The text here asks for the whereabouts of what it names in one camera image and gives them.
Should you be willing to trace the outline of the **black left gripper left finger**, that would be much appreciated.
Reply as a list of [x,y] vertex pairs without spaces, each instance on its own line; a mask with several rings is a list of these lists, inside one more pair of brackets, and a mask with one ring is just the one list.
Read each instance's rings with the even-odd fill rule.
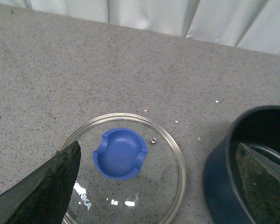
[[81,160],[77,141],[0,195],[0,224],[60,224]]

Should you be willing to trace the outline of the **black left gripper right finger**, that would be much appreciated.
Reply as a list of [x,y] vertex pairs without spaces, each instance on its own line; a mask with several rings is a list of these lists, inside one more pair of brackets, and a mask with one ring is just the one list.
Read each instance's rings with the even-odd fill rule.
[[245,204],[257,224],[280,224],[280,154],[239,143],[236,163]]

